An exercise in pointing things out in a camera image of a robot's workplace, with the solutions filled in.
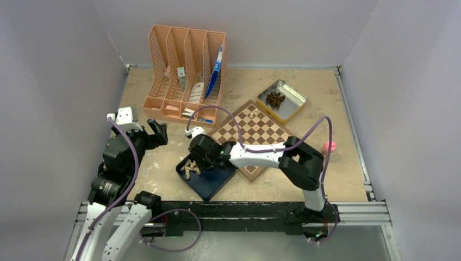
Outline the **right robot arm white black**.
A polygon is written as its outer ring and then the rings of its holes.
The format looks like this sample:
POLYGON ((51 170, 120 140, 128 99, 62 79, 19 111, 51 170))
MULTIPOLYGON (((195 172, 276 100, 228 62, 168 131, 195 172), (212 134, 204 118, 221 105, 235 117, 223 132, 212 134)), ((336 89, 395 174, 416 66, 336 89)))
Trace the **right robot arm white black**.
POLYGON ((324 180, 331 157, 330 149, 322 154, 295 136, 272 145, 250 145, 236 141, 219 144, 206 134, 191 132, 186 137, 191 140, 189 153, 200 170, 250 166, 279 169, 293 185, 302 190, 308 219, 319 221, 326 215, 324 180))

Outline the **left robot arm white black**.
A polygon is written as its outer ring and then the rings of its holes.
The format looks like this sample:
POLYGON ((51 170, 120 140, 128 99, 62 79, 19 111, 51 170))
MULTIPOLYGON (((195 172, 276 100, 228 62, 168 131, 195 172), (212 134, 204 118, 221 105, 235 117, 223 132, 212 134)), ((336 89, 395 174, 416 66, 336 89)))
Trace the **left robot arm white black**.
POLYGON ((147 121, 153 134, 134 120, 118 124, 107 117, 114 136, 108 139, 97 176, 91 182, 84 227, 71 260, 101 260, 113 225, 138 177, 147 150, 167 145, 167 124, 147 121))

